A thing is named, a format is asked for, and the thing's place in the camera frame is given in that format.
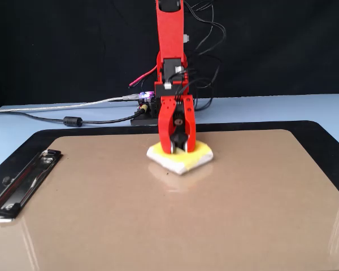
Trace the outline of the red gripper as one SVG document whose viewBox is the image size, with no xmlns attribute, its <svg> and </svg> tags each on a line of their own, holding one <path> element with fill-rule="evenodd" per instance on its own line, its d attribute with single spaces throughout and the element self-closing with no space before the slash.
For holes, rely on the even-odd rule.
<svg viewBox="0 0 339 271">
<path fill-rule="evenodd" d="M 193 152 L 196 143 L 193 97 L 182 95 L 180 99 L 177 99 L 174 96 L 163 96 L 160 101 L 158 132 L 162 150 L 166 154 L 173 153 L 170 136 L 177 127 L 183 126 L 183 132 L 188 136 L 184 147 L 185 151 Z"/>
</svg>

